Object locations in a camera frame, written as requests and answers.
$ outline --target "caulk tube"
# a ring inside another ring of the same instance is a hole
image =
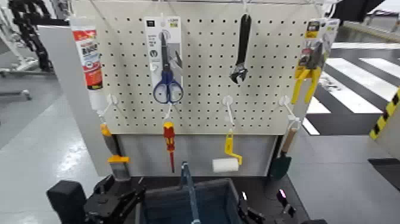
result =
[[[71,30],[85,74],[87,91],[92,109],[101,113],[107,107],[103,90],[100,53],[96,40],[95,22],[86,17],[70,17]]]

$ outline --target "white stripe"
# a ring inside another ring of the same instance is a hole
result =
[[[392,100],[394,94],[397,92],[396,86],[343,58],[329,58],[326,63],[387,101]]]
[[[326,72],[322,72],[320,84],[324,89],[326,89],[333,97],[339,100],[344,106],[346,106],[353,113],[377,113],[380,111],[373,104],[365,100],[363,97],[359,96],[347,86],[343,85],[333,77],[331,77]]]
[[[332,49],[400,49],[400,43],[333,43]]]
[[[361,61],[364,61],[378,69],[381,69],[392,76],[400,78],[400,66],[397,64],[391,63],[390,61],[386,61],[382,58],[360,58]]]
[[[330,111],[319,100],[312,97],[307,114],[330,114]]]
[[[320,133],[315,129],[315,127],[310,123],[310,121],[304,117],[303,126],[310,135],[320,135]]]

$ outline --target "blue-handled scissors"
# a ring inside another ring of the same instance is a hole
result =
[[[161,56],[162,56],[162,72],[161,81],[157,83],[153,90],[154,99],[160,104],[176,103],[183,98],[183,88],[174,79],[171,70],[168,48],[164,34],[161,33]]]

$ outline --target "white pegboard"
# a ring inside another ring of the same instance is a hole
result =
[[[179,15],[182,19],[185,95],[173,106],[177,134],[226,134],[230,123],[222,104],[231,106],[235,133],[281,135],[288,112],[280,97],[292,96],[295,66],[314,5],[248,4],[252,27],[246,58],[246,80],[229,78],[238,53],[242,4],[205,2],[77,1],[78,15],[96,18],[104,85],[117,96],[124,115],[111,110],[112,133],[161,134],[168,106],[152,96],[144,34],[145,16]]]

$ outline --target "red-yellow screwdriver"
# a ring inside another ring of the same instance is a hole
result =
[[[175,132],[174,132],[174,123],[165,122],[164,123],[164,138],[167,143],[167,150],[170,152],[170,161],[171,161],[171,170],[175,173],[175,165],[174,165],[174,150],[175,150]]]

